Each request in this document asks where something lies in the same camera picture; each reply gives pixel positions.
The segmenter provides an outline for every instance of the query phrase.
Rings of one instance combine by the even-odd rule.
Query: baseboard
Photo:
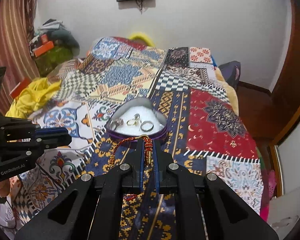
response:
[[[249,84],[249,83],[246,83],[246,82],[243,82],[243,81],[239,81],[238,86],[253,89],[253,90],[257,90],[257,91],[266,93],[267,95],[271,96],[271,92],[270,92],[269,89],[258,87],[256,85],[252,85],[252,84]]]

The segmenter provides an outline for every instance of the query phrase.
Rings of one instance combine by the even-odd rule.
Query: wooden door frame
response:
[[[278,146],[292,133],[294,128],[299,124],[299,122],[300,122],[300,106],[295,112],[295,114],[293,115],[293,117],[291,118],[291,120],[288,122],[288,124],[269,144],[271,157],[274,164],[275,178],[277,182],[277,197],[280,197],[284,194],[283,176],[282,176],[280,157],[278,153]]]

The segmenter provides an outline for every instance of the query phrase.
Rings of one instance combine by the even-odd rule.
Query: yellow fabric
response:
[[[47,78],[40,78],[31,82],[23,89],[18,97],[13,100],[8,117],[27,118],[32,112],[42,108],[47,101],[59,90],[59,82],[49,84]]]
[[[142,40],[147,46],[155,47],[154,42],[144,33],[133,33],[129,36],[129,40]]]
[[[238,103],[237,93],[235,92],[234,88],[229,86],[228,83],[225,81],[221,73],[221,70],[219,68],[216,68],[215,73],[216,73],[217,80],[223,85],[223,87],[226,90],[230,105],[232,106],[234,113],[237,116],[239,116],[239,103]]]

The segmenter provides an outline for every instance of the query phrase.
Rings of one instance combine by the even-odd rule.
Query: patchwork bedspread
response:
[[[122,103],[148,97],[168,119],[162,149],[191,172],[214,172],[257,213],[264,184],[256,144],[232,111],[209,49],[157,49],[123,38],[96,41],[83,63],[58,68],[60,91],[30,118],[41,127],[63,126],[72,143],[46,150],[37,167],[15,178],[14,213],[25,224],[84,173],[109,171],[116,145],[104,125]],[[116,164],[134,149],[119,147]],[[123,201],[119,239],[176,239],[173,195],[154,189],[152,167],[144,191]]]

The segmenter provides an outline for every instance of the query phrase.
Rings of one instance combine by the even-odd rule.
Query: checkered pattern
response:
[[[206,91],[221,101],[229,103],[228,96],[223,88],[214,85],[201,85],[195,80],[181,77],[167,70],[162,70],[155,89],[164,91],[186,91],[189,87]]]
[[[13,201],[13,207],[18,214],[18,220],[22,225],[25,225],[31,220],[39,211],[33,205],[29,194],[27,194],[25,187],[22,185],[16,198]]]
[[[62,81],[59,92],[53,97],[56,100],[84,99],[94,90],[100,81],[99,74],[86,75],[77,70]]]

